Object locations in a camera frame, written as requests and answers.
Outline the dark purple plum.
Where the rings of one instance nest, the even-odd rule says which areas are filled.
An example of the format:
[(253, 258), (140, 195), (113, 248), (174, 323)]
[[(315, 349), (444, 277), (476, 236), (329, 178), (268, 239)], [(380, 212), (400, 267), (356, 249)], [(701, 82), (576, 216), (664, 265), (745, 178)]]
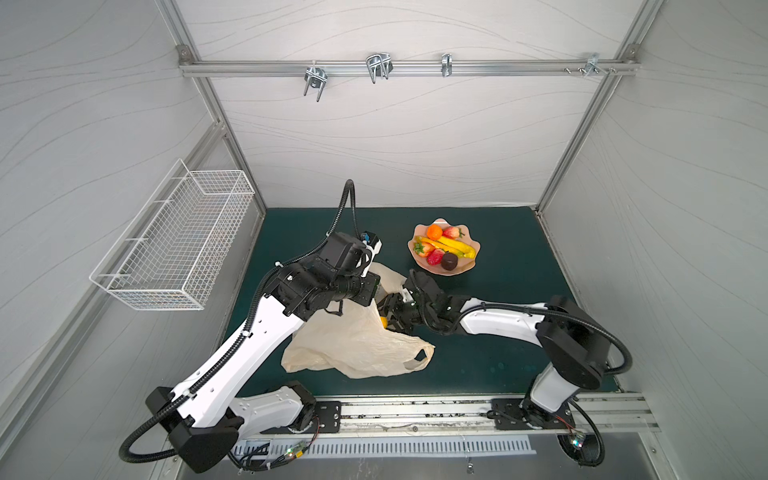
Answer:
[(446, 271), (454, 271), (458, 266), (459, 257), (451, 252), (443, 254), (440, 266)]

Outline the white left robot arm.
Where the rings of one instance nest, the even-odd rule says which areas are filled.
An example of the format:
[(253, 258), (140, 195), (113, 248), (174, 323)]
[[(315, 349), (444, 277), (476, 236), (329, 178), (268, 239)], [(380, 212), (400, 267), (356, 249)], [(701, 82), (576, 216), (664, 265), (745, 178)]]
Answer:
[[(303, 429), (314, 422), (314, 398), (299, 386), (277, 390), (280, 405), (262, 414), (236, 413), (236, 396), (272, 352), (315, 313), (332, 303), (371, 306), (380, 284), (370, 266), (381, 248), (377, 235), (356, 229), (348, 235), (332, 221), (312, 250), (276, 263), (260, 280), (244, 322), (216, 352), (174, 388), (159, 387), (147, 398), (151, 417), (122, 442), (119, 458), (129, 464), (180, 457), (197, 473), (223, 459), (251, 473), (288, 465), (305, 453), (292, 448), (273, 461), (255, 465), (252, 454), (236, 457), (233, 448), (247, 430), (283, 425)], [(293, 408), (283, 422), (278, 409)]]

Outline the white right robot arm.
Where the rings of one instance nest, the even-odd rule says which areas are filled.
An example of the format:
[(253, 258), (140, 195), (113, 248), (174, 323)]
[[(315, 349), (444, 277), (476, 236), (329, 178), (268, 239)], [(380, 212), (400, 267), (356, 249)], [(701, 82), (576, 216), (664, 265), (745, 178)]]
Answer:
[(532, 305), (483, 301), (445, 293), (429, 275), (410, 271), (396, 293), (376, 302), (388, 329), (410, 333), (424, 326), (439, 335), (493, 335), (540, 348), (548, 359), (524, 397), (497, 399), (486, 416), (498, 430), (558, 430), (563, 453), (581, 467), (600, 466), (606, 456), (603, 436), (585, 416), (589, 429), (576, 427), (572, 415), (584, 415), (577, 396), (596, 391), (607, 376), (629, 371), (627, 346), (567, 297)]

